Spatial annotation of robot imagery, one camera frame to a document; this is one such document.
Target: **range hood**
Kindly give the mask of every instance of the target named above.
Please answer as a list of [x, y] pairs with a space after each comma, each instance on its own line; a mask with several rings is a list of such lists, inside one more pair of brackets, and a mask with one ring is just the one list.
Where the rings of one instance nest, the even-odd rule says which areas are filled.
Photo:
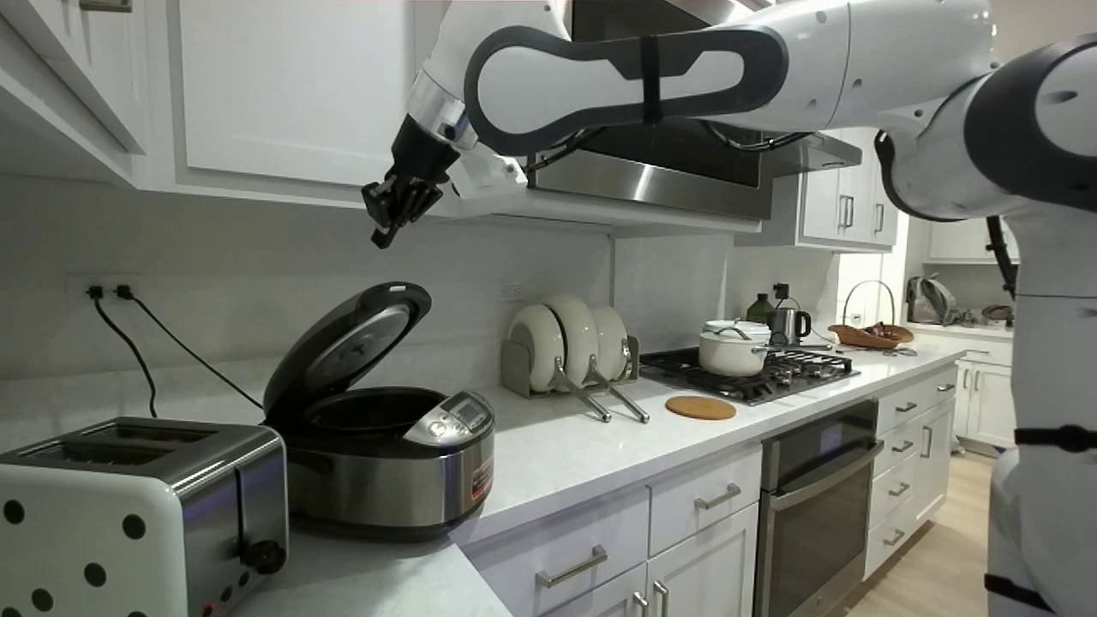
[[[633, 37], [719, 25], [734, 0], [569, 0], [567, 25], [575, 42]], [[615, 126], [584, 140], [578, 151], [534, 167], [528, 187], [575, 199], [650, 206], [664, 215], [768, 218], [773, 180], [815, 167], [860, 164], [860, 151], [828, 132], [790, 146], [749, 153], [725, 144], [708, 124]]]

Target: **white robotic arm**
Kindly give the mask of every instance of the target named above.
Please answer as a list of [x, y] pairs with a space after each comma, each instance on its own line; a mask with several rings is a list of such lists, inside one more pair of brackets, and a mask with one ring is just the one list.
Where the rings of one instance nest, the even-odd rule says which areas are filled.
[[880, 126], [894, 206], [941, 222], [1013, 215], [1026, 255], [991, 612], [1097, 612], [1097, 386], [1089, 353], [1073, 348], [1097, 348], [1097, 37], [995, 69], [991, 30], [986, 0], [802, 0], [569, 42], [562, 0], [453, 0], [396, 167], [362, 187], [373, 240], [391, 243], [441, 192], [516, 184], [509, 153], [567, 153], [605, 126]]

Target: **oven door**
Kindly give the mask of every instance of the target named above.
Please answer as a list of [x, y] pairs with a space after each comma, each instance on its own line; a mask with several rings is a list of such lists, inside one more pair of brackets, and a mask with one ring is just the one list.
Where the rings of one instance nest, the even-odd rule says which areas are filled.
[[762, 500], [759, 617], [818, 617], [864, 575], [870, 463], [850, 444]]

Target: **oven handle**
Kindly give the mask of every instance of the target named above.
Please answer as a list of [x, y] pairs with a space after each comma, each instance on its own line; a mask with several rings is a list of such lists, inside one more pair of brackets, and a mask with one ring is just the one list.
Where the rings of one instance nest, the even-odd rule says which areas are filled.
[[783, 496], [773, 496], [773, 510], [791, 510], [806, 500], [815, 500], [818, 495], [839, 486], [844, 481], [850, 481], [855, 473], [860, 473], [864, 466], [870, 466], [878, 460], [878, 454], [884, 448], [884, 443], [878, 443], [876, 448], [860, 454], [857, 460], [846, 460], [839, 471], [818, 475], [815, 483], [809, 486], [798, 486], [791, 495], [783, 495]]

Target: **toaster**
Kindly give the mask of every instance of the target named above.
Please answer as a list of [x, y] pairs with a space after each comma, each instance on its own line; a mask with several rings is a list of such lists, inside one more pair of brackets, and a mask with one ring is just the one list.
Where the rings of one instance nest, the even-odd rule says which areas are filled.
[[289, 558], [285, 443], [112, 418], [0, 457], [0, 612], [232, 612]]

